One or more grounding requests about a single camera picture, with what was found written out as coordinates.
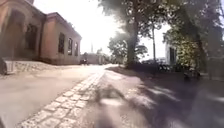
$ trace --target sidewalk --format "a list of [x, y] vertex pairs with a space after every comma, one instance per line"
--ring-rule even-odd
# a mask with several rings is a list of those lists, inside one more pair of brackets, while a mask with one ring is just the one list
[[6, 128], [15, 128], [31, 113], [102, 70], [101, 66], [80, 66], [0, 79], [0, 118]]
[[93, 97], [103, 72], [99, 72], [76, 85], [46, 105], [42, 110], [17, 126], [17, 128], [73, 128], [79, 112]]
[[8, 70], [8, 75], [1, 75], [0, 79], [7, 79], [9, 77], [15, 77], [18, 75], [34, 74], [43, 71], [53, 71], [53, 70], [64, 70], [76, 66], [55, 66], [46, 64], [39, 61], [29, 61], [29, 60], [5, 60]]

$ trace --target roof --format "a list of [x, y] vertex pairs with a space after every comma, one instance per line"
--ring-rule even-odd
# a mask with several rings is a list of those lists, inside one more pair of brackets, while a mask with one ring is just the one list
[[72, 31], [76, 36], [79, 36], [80, 38], [81, 35], [74, 30], [74, 28], [57, 12], [49, 13], [47, 14], [47, 19], [55, 18], [57, 21], [59, 21], [62, 25], [64, 25], [66, 28], [68, 28], [70, 31]]

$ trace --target road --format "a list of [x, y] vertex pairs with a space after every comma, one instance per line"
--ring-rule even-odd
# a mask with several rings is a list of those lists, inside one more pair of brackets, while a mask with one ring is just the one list
[[28, 118], [61, 93], [102, 69], [100, 66], [74, 66], [0, 79], [0, 117], [6, 128]]
[[223, 128], [223, 85], [90, 66], [5, 80], [0, 108], [9, 128]]

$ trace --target tree canopy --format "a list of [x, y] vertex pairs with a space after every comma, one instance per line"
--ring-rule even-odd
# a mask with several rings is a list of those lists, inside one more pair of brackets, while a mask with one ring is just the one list
[[[208, 56], [220, 55], [223, 16], [220, 0], [99, 0], [108, 15], [124, 23], [131, 38], [127, 41], [128, 62], [134, 60], [139, 37], [151, 37], [152, 28], [168, 23], [166, 41], [194, 44], [205, 67]], [[186, 50], [189, 45], [182, 45]]]
[[[116, 57], [119, 61], [124, 62], [127, 58], [128, 52], [128, 37], [126, 34], [117, 33], [117, 36], [110, 39], [108, 48], [110, 49], [112, 56]], [[135, 60], [138, 61], [148, 52], [147, 47], [144, 45], [137, 45], [135, 47]]]

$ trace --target brick building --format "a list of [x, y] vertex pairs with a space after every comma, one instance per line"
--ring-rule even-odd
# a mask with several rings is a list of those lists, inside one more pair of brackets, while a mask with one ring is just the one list
[[0, 57], [77, 64], [81, 36], [58, 13], [44, 14], [34, 0], [0, 0]]

